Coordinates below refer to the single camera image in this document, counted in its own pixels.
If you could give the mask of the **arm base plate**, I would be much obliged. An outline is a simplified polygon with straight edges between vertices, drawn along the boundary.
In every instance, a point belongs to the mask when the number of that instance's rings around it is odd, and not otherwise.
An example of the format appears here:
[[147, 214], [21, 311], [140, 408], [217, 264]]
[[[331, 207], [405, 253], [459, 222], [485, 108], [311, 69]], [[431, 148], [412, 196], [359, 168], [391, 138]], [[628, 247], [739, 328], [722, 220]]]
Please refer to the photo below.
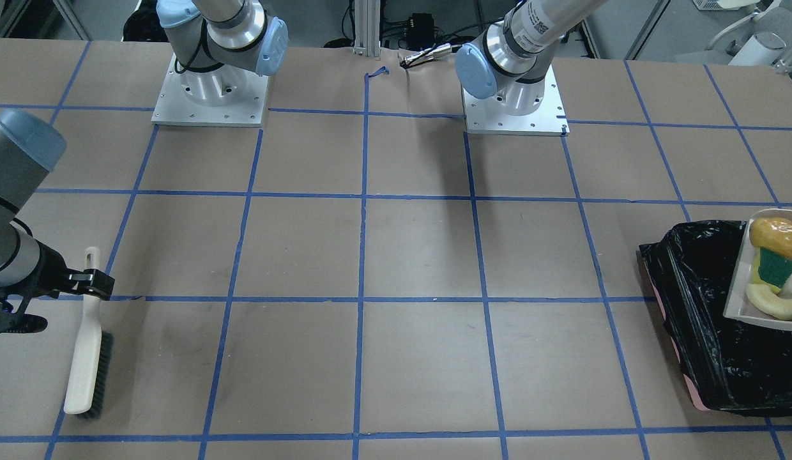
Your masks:
[[248, 127], [264, 124], [271, 78], [224, 65], [177, 73], [172, 56], [151, 116], [154, 125]]
[[564, 137], [570, 133], [552, 65], [535, 84], [513, 82], [503, 93], [486, 99], [465, 89], [461, 96], [470, 134]]

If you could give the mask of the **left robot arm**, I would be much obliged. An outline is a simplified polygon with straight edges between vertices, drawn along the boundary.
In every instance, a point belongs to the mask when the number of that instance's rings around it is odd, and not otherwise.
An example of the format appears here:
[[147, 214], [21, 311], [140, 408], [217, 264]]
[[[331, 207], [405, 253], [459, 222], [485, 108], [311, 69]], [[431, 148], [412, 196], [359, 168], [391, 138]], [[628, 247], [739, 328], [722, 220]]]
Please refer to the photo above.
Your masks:
[[511, 116], [539, 108], [558, 40], [602, 1], [521, 1], [455, 53], [461, 87]]

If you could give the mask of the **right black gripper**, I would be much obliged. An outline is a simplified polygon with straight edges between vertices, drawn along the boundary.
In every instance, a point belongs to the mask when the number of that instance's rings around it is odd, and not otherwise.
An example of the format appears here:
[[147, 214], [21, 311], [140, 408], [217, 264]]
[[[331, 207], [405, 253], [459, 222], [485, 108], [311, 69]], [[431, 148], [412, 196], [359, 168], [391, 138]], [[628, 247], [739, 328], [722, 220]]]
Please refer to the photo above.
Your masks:
[[22, 240], [10, 265], [0, 271], [0, 334], [45, 331], [48, 321], [26, 312], [31, 299], [56, 298], [66, 291], [108, 301], [114, 285], [115, 279], [101, 270], [71, 270], [56, 250], [36, 240]]

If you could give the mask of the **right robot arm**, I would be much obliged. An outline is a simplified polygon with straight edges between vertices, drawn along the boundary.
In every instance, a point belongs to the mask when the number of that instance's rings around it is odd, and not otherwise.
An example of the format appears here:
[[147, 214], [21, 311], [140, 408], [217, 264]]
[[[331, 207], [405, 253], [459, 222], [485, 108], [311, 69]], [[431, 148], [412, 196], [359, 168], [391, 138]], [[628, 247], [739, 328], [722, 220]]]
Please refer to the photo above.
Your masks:
[[[174, 74], [193, 102], [229, 101], [244, 90], [244, 73], [276, 75], [286, 56], [288, 26], [259, 1], [157, 1], [155, 11], [173, 47]], [[65, 149], [42, 119], [19, 109], [0, 112], [0, 334], [46, 329], [45, 318], [26, 312], [43, 295], [112, 296], [111, 276], [69, 268], [17, 219]]]

